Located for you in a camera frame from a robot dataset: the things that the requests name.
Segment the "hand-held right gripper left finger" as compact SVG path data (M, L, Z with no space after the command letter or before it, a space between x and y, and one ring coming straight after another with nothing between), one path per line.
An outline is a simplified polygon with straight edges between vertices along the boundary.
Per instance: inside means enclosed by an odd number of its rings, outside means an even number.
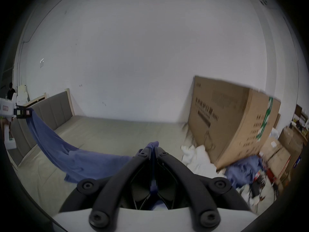
M120 208L152 210L152 147L139 150L113 176L81 180L59 214L91 209L88 227L115 230Z

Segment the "person's left hand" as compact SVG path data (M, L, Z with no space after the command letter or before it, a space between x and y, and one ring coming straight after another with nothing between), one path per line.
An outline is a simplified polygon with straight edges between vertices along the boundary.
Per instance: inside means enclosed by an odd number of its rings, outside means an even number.
M4 133L4 131L5 131L5 129L4 129L5 125L9 126L9 131L10 131L10 121L8 121L6 118L1 118L0 122L1 122L2 133Z

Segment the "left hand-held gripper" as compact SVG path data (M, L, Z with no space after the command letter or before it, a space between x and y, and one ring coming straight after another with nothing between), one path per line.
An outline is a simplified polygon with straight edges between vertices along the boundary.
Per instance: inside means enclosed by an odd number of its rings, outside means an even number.
M33 109L24 108L23 106L17 106L17 93L13 94L11 100L9 99L0 99L0 115L1 118L6 118L8 121L12 122L13 118L31 118ZM5 131L3 133L3 141L6 150L15 149L16 141L15 139L10 139L9 126L5 125Z

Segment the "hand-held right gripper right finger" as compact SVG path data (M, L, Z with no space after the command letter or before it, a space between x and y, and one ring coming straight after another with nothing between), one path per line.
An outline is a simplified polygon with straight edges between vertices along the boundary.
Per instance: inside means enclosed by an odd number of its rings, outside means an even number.
M154 148L154 202L174 212L187 208L193 230L236 230L251 222L227 179L196 175L160 147Z

